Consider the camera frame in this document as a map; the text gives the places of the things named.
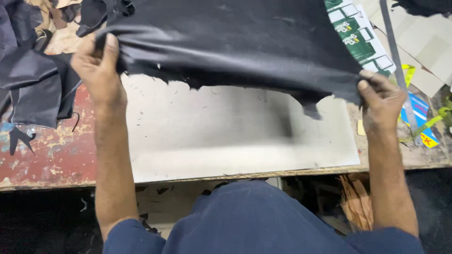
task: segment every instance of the person's right hand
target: person's right hand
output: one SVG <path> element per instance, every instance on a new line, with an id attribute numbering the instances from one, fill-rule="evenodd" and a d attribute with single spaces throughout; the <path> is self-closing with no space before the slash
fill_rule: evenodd
<path id="1" fill-rule="evenodd" d="M 406 92 L 383 75 L 367 70 L 359 74 L 364 78 L 358 83 L 358 90 L 366 100 L 363 124 L 367 135 L 395 134 Z"/>
<path id="2" fill-rule="evenodd" d="M 127 95 L 116 72 L 119 55 L 118 39 L 107 34 L 104 51 L 97 51 L 94 33 L 83 39 L 80 49 L 72 56 L 71 66 L 89 91 L 94 111 L 124 111 Z"/>

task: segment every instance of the worktable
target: worktable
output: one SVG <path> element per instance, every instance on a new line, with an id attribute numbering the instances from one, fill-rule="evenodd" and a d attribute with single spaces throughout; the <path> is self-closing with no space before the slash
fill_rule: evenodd
<path id="1" fill-rule="evenodd" d="M 423 96 L 415 87 L 409 90 L 428 102 L 433 108 L 429 110 L 428 117 L 436 116 L 436 110 L 440 108 L 440 93 L 432 99 Z M 448 92 L 444 87 L 442 93 Z M 368 171 L 367 140 L 365 136 L 357 134 L 357 121 L 361 119 L 361 113 L 354 104 L 347 104 L 350 124 L 354 133 L 356 147 L 361 149 L 359 165 L 312 168 L 301 170 L 287 170 L 278 172 L 267 172 L 257 174 L 223 175 L 219 177 L 179 179 L 189 180 L 213 180 L 213 179 L 245 179 L 265 178 L 292 175 L 312 174 L 340 174 L 351 172 Z M 40 128 L 35 126 L 18 126 L 27 133 L 36 133 L 36 139 L 30 144 L 35 155 L 20 141 L 14 156 L 9 155 L 8 132 L 14 127 L 7 123 L 9 110 L 2 117 L 0 123 L 0 190 L 15 189 L 38 189 L 38 188 L 65 188 L 95 185 L 96 158 L 94 146 L 94 115 L 90 105 L 89 94 L 84 85 L 78 90 L 75 97 L 74 112 L 80 114 L 77 127 L 72 129 L 77 121 L 76 114 L 72 119 L 64 122 L 56 129 Z M 408 127 L 399 123 L 399 135 L 406 134 Z M 450 167 L 452 165 L 450 154 L 452 154 L 452 137 L 444 125 L 439 122 L 432 131 L 440 141 L 434 148 L 427 149 L 425 146 L 415 147 L 414 144 L 407 146 L 400 144 L 403 154 L 404 165 L 407 169 L 429 169 Z"/>

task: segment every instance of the steel ruler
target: steel ruler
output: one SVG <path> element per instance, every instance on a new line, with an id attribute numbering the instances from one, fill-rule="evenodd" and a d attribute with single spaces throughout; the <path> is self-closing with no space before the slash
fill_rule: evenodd
<path id="1" fill-rule="evenodd" d="M 407 92 L 405 77 L 403 76 L 402 64 L 400 62 L 399 52 L 397 51 L 396 38 L 394 37 L 394 30 L 392 29 L 391 18 L 389 17 L 388 5 L 386 0 L 380 0 L 381 13 L 383 14 L 383 21 L 385 22 L 386 34 L 388 36 L 389 48 L 391 50 L 392 60 L 394 61 L 397 69 L 395 70 L 395 79 L 400 88 Z M 417 134 L 418 123 L 416 122 L 416 117 L 414 116 L 413 106 L 411 105 L 410 97 L 407 96 L 405 103 L 403 104 L 405 108 L 406 118 L 408 119 L 408 124 L 410 125 L 411 134 Z M 414 144 L 417 146 L 422 145 L 422 139 L 420 135 L 414 136 Z"/>

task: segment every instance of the blue clothing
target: blue clothing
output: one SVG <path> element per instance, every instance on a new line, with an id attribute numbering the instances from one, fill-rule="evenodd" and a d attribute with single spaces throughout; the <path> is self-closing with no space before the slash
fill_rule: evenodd
<path id="1" fill-rule="evenodd" d="M 134 219 L 108 234 L 105 254 L 424 253 L 419 240 L 396 228 L 341 237 L 265 181 L 221 186 L 200 196 L 165 241 Z"/>

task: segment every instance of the white cutting board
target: white cutting board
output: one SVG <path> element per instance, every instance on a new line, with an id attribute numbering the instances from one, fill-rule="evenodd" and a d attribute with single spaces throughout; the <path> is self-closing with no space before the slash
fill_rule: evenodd
<path id="1" fill-rule="evenodd" d="M 345 101 L 122 75 L 136 183 L 359 164 Z"/>

